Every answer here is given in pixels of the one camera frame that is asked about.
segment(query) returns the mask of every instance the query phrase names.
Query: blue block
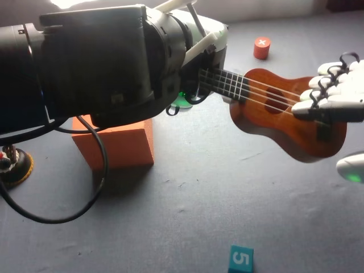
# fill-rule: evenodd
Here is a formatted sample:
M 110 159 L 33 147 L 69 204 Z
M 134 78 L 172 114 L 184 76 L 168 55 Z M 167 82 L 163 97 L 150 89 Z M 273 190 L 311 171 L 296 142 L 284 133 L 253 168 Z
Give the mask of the blue block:
M 254 249 L 231 246 L 229 273 L 252 273 Z

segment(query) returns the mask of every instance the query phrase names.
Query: wall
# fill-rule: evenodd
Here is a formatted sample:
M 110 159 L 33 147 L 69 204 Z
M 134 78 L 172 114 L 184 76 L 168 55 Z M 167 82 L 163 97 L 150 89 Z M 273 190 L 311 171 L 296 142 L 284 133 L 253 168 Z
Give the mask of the wall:
M 144 3 L 155 7 L 163 0 L 98 0 L 73 6 L 71 9 L 122 6 Z M 325 11 L 327 0 L 199 0 L 195 6 L 201 15 L 226 23 L 292 16 L 306 16 Z M 0 1 L 0 26 L 20 23 L 36 23 L 38 16 L 59 11 L 50 0 L 2 0 Z

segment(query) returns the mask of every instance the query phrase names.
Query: gray table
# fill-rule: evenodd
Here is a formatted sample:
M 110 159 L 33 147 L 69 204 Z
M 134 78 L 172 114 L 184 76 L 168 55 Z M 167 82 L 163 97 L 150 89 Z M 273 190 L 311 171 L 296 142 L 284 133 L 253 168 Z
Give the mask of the gray table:
M 225 68 L 314 76 L 343 51 L 364 56 L 363 33 L 353 31 L 363 19 L 357 12 L 232 25 Z M 265 35 L 270 57 L 258 61 L 253 42 Z M 335 165 L 362 149 L 363 133 L 350 125 L 337 156 L 304 164 L 239 131 L 217 94 L 177 117 L 163 113 L 154 119 L 155 165 L 114 173 L 80 219 L 40 225 L 0 200 L 0 272 L 222 273 L 238 244 L 254 248 L 259 273 L 362 273 L 364 185 L 342 180 Z M 25 208 L 63 216 L 90 197 L 91 171 L 69 135 L 19 147 L 36 164 L 11 193 Z

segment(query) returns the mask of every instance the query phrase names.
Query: ukulele neck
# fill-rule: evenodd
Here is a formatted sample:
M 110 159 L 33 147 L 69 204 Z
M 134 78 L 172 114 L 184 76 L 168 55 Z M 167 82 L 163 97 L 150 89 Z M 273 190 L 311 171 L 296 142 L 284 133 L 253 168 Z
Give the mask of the ukulele neck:
M 245 78 L 223 69 L 215 69 L 213 72 L 200 70 L 200 88 L 236 101 L 245 101 L 249 97 L 249 83 Z

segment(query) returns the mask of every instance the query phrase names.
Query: small guitar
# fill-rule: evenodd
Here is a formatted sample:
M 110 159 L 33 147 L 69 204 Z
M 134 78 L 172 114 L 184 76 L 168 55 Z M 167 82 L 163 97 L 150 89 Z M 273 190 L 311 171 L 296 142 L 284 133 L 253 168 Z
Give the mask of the small guitar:
M 265 69 L 241 76 L 222 69 L 201 70 L 200 88 L 236 101 L 230 114 L 242 131 L 265 135 L 301 162 L 314 162 L 335 155 L 346 137 L 346 123 L 302 121 L 291 109 L 309 89 L 312 77 L 287 80 Z

